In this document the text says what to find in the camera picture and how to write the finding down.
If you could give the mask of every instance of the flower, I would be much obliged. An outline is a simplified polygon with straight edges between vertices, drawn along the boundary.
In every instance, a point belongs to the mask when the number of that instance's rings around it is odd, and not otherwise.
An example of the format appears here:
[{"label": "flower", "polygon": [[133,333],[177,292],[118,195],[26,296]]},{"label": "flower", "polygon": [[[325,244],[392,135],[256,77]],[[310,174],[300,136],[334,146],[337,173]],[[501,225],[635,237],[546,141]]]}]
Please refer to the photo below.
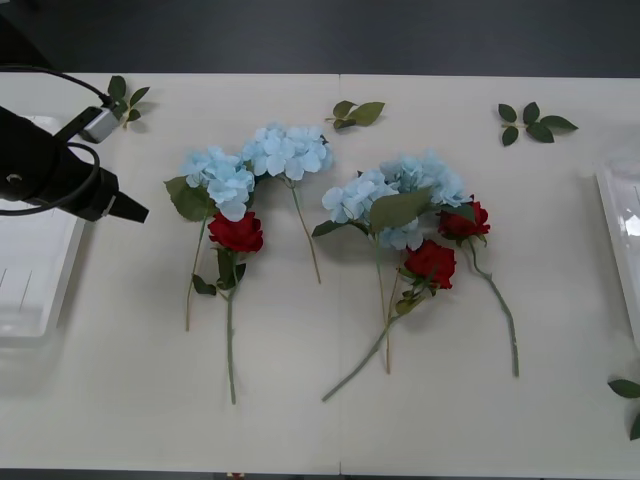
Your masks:
[{"label": "flower", "polygon": [[207,153],[189,155],[181,172],[187,176],[190,187],[205,187],[229,220],[237,222],[244,217],[255,178],[239,156],[227,155],[220,147],[209,147]]},{"label": "flower", "polygon": [[475,213],[476,223],[454,213],[440,212],[440,226],[438,232],[449,239],[464,239],[472,235],[485,235],[489,233],[491,225],[487,225],[489,218],[487,211],[482,208],[480,202],[471,202]]},{"label": "flower", "polygon": [[331,146],[320,127],[291,127],[273,123],[256,131],[242,150],[256,176],[284,173],[290,180],[302,180],[304,172],[328,170],[333,163]]},{"label": "flower", "polygon": [[330,211],[333,222],[346,223],[349,220],[369,224],[369,211],[373,202],[380,197],[395,195],[398,191],[385,183],[385,177],[378,169],[364,172],[350,181],[344,188],[333,187],[322,197],[322,206]]},{"label": "flower", "polygon": [[263,245],[261,227],[254,212],[248,212],[237,222],[217,213],[209,224],[209,238],[234,252],[257,252]]},{"label": "flower", "polygon": [[400,228],[385,228],[379,235],[380,246],[384,248],[393,247],[396,250],[416,250],[420,248],[424,238],[418,229],[418,219],[416,218]]},{"label": "flower", "polygon": [[410,272],[428,278],[436,288],[449,289],[451,276],[456,271],[455,253],[442,247],[433,240],[425,241],[418,250],[409,250],[409,259],[404,266]]},{"label": "flower", "polygon": [[464,195],[464,183],[460,176],[442,162],[429,149],[423,158],[402,155],[395,162],[384,162],[380,170],[389,185],[400,193],[431,189],[431,201],[437,205],[446,203],[459,207],[471,199]]}]

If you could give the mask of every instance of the white plastic container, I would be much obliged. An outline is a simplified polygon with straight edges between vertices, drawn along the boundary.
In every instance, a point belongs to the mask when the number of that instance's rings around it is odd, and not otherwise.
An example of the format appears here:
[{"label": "white plastic container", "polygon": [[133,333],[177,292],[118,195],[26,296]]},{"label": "white plastic container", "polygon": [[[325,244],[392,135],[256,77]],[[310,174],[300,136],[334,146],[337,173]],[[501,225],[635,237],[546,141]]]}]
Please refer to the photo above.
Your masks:
[{"label": "white plastic container", "polygon": [[[27,117],[55,133],[61,123]],[[86,152],[75,153],[92,162]],[[0,200],[0,208],[29,208]],[[0,347],[35,346],[55,326],[84,228],[84,220],[61,210],[0,217]]]}]

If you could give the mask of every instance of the white tray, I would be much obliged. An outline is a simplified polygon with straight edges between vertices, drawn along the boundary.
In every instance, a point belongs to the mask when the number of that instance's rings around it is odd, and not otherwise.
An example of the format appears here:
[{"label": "white tray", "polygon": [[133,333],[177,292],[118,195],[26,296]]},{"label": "white tray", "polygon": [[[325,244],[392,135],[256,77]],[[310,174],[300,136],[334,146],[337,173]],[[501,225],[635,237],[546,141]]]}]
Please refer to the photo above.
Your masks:
[{"label": "white tray", "polygon": [[631,330],[640,347],[640,159],[616,155],[600,165],[596,177]]},{"label": "white tray", "polygon": [[[50,117],[27,118],[51,133],[61,128]],[[0,200],[1,209],[29,207]],[[61,210],[0,217],[1,347],[36,345],[56,324],[84,223]]]}]

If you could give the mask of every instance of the green leaf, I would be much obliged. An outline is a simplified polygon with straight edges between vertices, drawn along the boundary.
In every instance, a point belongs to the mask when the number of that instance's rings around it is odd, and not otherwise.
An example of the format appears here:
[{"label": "green leaf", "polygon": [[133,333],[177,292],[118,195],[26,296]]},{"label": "green leaf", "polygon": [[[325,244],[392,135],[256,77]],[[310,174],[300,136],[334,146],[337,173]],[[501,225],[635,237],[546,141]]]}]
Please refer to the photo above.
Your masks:
[{"label": "green leaf", "polygon": [[371,231],[376,233],[386,227],[402,227],[423,213],[430,204],[428,188],[380,197],[371,205]]},{"label": "green leaf", "polygon": [[609,387],[621,397],[640,398],[640,385],[630,380],[613,380],[609,382]]},{"label": "green leaf", "polygon": [[[220,278],[216,282],[216,285],[221,290],[230,290],[236,285],[235,278],[233,277],[233,255],[234,252],[230,252],[226,248],[218,248],[218,272]],[[236,265],[236,276],[238,277],[238,283],[244,277],[244,272],[247,269],[246,263]]]},{"label": "green leaf", "polygon": [[129,110],[129,105],[127,105],[127,101],[124,98],[121,98],[116,100],[116,106],[112,111],[115,117],[120,120],[127,110]]},{"label": "green leaf", "polygon": [[342,130],[343,128],[352,127],[355,124],[356,121],[354,119],[342,120],[338,118],[335,122],[333,122],[333,128],[335,128],[336,130]]},{"label": "green leaf", "polygon": [[366,236],[369,236],[369,231],[367,230],[367,227],[365,227],[361,223],[356,223],[356,222],[336,223],[336,222],[332,222],[331,220],[327,220],[326,222],[321,223],[316,228],[314,228],[311,236],[321,237],[323,235],[326,235],[327,233],[331,233],[334,230],[337,230],[340,227],[344,227],[345,225],[352,225],[356,227],[358,230],[360,230],[362,233],[364,233]]},{"label": "green leaf", "polygon": [[420,305],[424,299],[425,297],[422,295],[419,297],[404,298],[396,303],[396,312],[398,312],[398,315],[406,315]]},{"label": "green leaf", "polygon": [[569,120],[558,115],[549,115],[542,117],[540,123],[547,128],[559,128],[562,130],[577,130],[578,127],[571,123]]},{"label": "green leaf", "polygon": [[127,93],[127,82],[120,75],[114,75],[109,81],[109,88],[107,90],[111,98],[114,100],[120,100],[124,98]]},{"label": "green leaf", "polygon": [[513,123],[518,119],[518,114],[513,109],[513,107],[505,103],[501,103],[500,105],[498,105],[498,113],[500,114],[503,120],[510,123]]},{"label": "green leaf", "polygon": [[351,110],[351,107],[355,105],[355,103],[350,102],[349,100],[338,102],[336,106],[333,107],[333,116],[336,118],[344,118],[349,114],[349,110]]},{"label": "green leaf", "polygon": [[518,139],[519,133],[520,132],[516,127],[505,128],[504,132],[502,133],[502,145],[504,145],[505,147],[508,147],[509,145],[511,145],[513,142],[515,142]]},{"label": "green leaf", "polygon": [[368,102],[363,103],[353,112],[349,114],[347,119],[353,119],[357,125],[368,127],[375,122],[384,108],[383,102]]},{"label": "green leaf", "polygon": [[196,290],[196,293],[199,293],[200,295],[211,295],[215,297],[216,293],[218,293],[214,285],[205,282],[195,274],[193,275],[193,288]]},{"label": "green leaf", "polygon": [[172,178],[164,184],[176,210],[187,220],[201,222],[217,213],[207,190],[204,187],[191,188],[187,177]]},{"label": "green leaf", "polygon": [[541,143],[553,143],[553,133],[544,125],[538,122],[532,123],[527,127],[527,133]]},{"label": "green leaf", "polygon": [[131,95],[131,100],[129,100],[129,105],[133,107],[136,103],[142,100],[142,97],[144,97],[147,94],[150,88],[151,87],[143,87],[136,90],[135,93]]},{"label": "green leaf", "polygon": [[473,211],[473,207],[468,203],[463,203],[459,207],[452,207],[451,205],[439,205],[440,210],[450,213],[452,215],[459,215],[465,220],[476,223],[476,212]]},{"label": "green leaf", "polygon": [[629,433],[629,440],[636,440],[637,438],[640,438],[640,414],[633,421],[631,432]]},{"label": "green leaf", "polygon": [[135,122],[141,116],[142,115],[140,114],[140,112],[134,108],[129,112],[129,116],[127,117],[127,122]]},{"label": "green leaf", "polygon": [[540,116],[540,109],[538,108],[538,104],[536,102],[531,102],[529,105],[524,107],[524,112],[522,113],[522,119],[524,123],[527,125],[531,125],[535,122]]}]

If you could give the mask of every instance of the leaf sprig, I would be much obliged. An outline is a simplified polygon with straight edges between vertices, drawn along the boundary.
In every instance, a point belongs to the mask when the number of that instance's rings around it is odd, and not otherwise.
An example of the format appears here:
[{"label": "leaf sprig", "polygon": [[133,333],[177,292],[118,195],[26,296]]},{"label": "leaf sprig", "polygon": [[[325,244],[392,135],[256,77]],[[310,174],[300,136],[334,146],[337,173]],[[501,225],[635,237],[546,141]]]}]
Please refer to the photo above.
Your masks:
[{"label": "leaf sprig", "polygon": [[142,117],[140,110],[137,108],[133,108],[142,97],[144,97],[151,87],[142,87],[133,92],[131,98],[129,100],[126,99],[127,95],[127,82],[124,77],[120,75],[114,75],[111,77],[111,81],[109,82],[109,95],[116,102],[116,108],[113,111],[113,114],[116,116],[118,120],[122,119],[126,114],[126,119],[122,124],[123,128],[127,128],[127,124],[129,122],[135,122]]},{"label": "leaf sprig", "polygon": [[[640,385],[630,380],[612,380],[609,382],[609,388],[623,398],[640,398]],[[640,438],[640,414],[636,416],[629,432],[629,440],[638,438]]]},{"label": "leaf sprig", "polygon": [[540,108],[536,102],[531,102],[522,112],[522,120],[524,125],[516,124],[518,115],[513,107],[501,103],[498,105],[498,113],[500,117],[507,123],[503,123],[504,131],[502,132],[502,145],[508,147],[517,139],[520,131],[519,128],[525,128],[527,133],[534,140],[540,143],[554,143],[553,131],[574,131],[578,127],[566,118],[558,115],[548,115],[540,118]]},{"label": "leaf sprig", "polygon": [[353,125],[368,127],[378,119],[383,108],[383,102],[368,102],[358,106],[358,104],[349,100],[343,100],[333,107],[334,116],[325,120],[333,122],[333,128],[336,130],[352,127]]}]

